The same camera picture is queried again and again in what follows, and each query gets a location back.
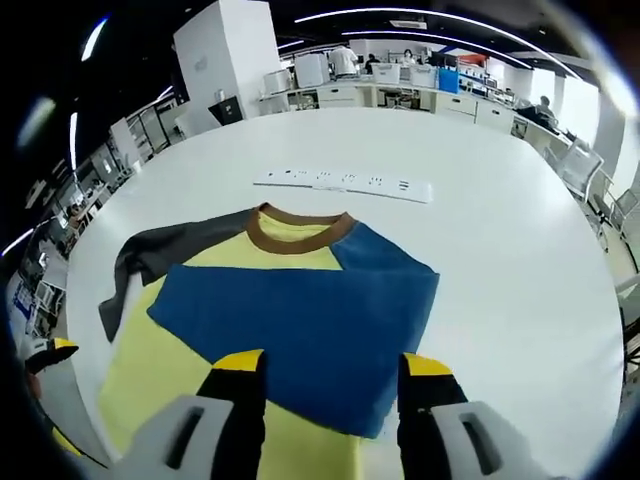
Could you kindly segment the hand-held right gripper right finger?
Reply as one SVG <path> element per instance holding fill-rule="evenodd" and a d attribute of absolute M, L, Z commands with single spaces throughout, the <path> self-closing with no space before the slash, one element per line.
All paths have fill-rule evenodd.
<path fill-rule="evenodd" d="M 549 479 L 528 441 L 482 401 L 470 401 L 445 364 L 404 353 L 397 444 L 406 479 Z"/>

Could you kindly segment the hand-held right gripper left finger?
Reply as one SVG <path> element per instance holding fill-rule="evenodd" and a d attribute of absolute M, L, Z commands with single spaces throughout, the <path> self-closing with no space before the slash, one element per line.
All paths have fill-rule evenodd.
<path fill-rule="evenodd" d="M 213 364 L 194 395 L 177 397 L 136 432 L 119 479 L 255 479 L 265 440 L 267 356 Z"/>

